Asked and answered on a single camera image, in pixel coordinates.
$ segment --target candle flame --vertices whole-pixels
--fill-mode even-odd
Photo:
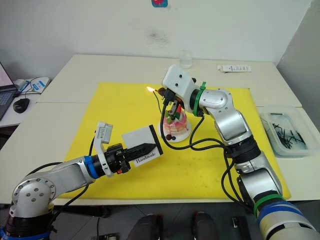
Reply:
[[[154,88],[149,87],[149,86],[147,86],[147,87],[146,87],[146,89],[148,89],[148,91],[150,91],[150,92],[154,92],[154,91],[155,91],[155,89],[154,89]]]

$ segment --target green ring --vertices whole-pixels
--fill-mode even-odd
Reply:
[[[198,93],[196,94],[196,97],[195,97],[195,101],[194,101],[194,107],[193,107],[193,115],[195,115],[196,117],[199,117],[197,115],[197,112],[198,112],[198,105],[199,105],[199,100],[200,100],[200,97],[201,97],[201,94],[204,92],[204,90],[206,89],[206,82],[204,81],[200,87],[200,90],[198,91]]]
[[[257,216],[257,209],[258,207],[264,203],[265,201],[268,201],[270,199],[282,199],[285,201],[284,197],[275,193],[275,194],[270,194],[270,195],[267,195],[267,196],[264,196],[262,198],[260,198],[258,201],[256,201],[254,207],[253,207],[253,212],[254,212],[254,215]]]

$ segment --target white wall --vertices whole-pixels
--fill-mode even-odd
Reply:
[[[0,0],[11,77],[54,77],[75,53],[278,63],[311,0]]]
[[[320,131],[320,0],[314,0],[278,70]]]

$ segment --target laptop keyboard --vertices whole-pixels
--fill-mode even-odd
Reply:
[[[2,92],[0,94],[0,105],[6,105],[7,101],[11,98],[12,94],[14,94],[12,91]]]

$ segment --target robotic arm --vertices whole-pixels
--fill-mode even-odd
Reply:
[[[5,240],[48,238],[56,219],[52,203],[55,198],[84,186],[87,188],[104,175],[126,173],[131,168],[130,161],[159,148],[157,144],[143,143],[123,149],[119,143],[105,150],[102,143],[109,143],[112,128],[105,122],[98,123],[93,140],[97,155],[81,156],[49,171],[28,174],[13,190],[9,217],[5,227],[0,229],[0,236]]]
[[[235,109],[232,95],[226,89],[209,90],[195,85],[179,66],[172,65],[163,81],[164,109],[174,102],[170,114],[182,105],[196,117],[210,115],[239,174],[237,183],[245,203],[253,207],[261,233],[266,240],[319,240],[320,234],[291,203],[282,197],[281,183],[265,154],[255,141],[244,116]]]

